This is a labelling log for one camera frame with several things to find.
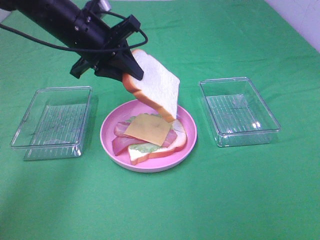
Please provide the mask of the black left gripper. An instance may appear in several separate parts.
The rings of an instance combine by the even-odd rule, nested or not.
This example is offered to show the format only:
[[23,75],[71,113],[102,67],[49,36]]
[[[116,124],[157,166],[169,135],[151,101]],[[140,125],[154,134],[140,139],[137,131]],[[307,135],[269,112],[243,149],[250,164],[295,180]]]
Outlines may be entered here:
[[133,16],[122,20],[113,27],[107,26],[94,14],[86,14],[82,25],[75,33],[77,51],[81,58],[72,66],[70,74],[76,78],[94,69],[98,77],[117,81],[123,80],[127,73],[137,80],[142,80],[144,71],[137,63],[127,42],[127,37],[140,30],[140,22]]

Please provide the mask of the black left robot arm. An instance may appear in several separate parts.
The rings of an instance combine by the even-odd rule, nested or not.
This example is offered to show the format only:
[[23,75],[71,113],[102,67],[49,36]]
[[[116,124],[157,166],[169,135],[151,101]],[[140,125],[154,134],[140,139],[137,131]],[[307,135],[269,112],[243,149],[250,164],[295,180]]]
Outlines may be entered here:
[[64,43],[62,49],[76,52],[80,59],[72,66],[75,78],[88,69],[98,77],[121,81],[124,74],[141,80],[144,71],[136,62],[127,38],[133,33],[145,33],[135,16],[121,16],[121,22],[110,27],[103,20],[111,15],[104,0],[90,0],[78,8],[70,0],[2,0],[0,8],[19,11],[38,26]]

